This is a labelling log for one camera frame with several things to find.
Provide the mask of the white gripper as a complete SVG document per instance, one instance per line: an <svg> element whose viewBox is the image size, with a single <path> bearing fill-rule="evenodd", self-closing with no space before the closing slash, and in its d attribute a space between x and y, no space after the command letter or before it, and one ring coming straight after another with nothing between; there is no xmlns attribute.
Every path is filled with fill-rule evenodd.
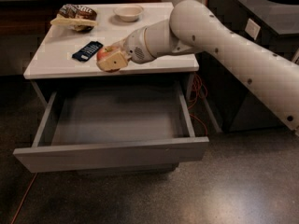
<svg viewBox="0 0 299 224"><path fill-rule="evenodd" d="M109 58L98 61L97 66L105 72L125 68L129 61L149 63L166 55L178 56L198 51L180 41L171 31L169 20L159 21L133 31L125 39L112 44L118 49Z"/></svg>

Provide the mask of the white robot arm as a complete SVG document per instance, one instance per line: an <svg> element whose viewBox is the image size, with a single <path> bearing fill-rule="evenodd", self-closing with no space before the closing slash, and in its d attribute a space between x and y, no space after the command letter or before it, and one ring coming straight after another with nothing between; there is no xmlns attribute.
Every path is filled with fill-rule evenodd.
<svg viewBox="0 0 299 224"><path fill-rule="evenodd" d="M207 52L290 130L299 129L299 65L233 33L197 1L178 3L168 19L137 29L103 51L97 66L106 72L129 62Z"/></svg>

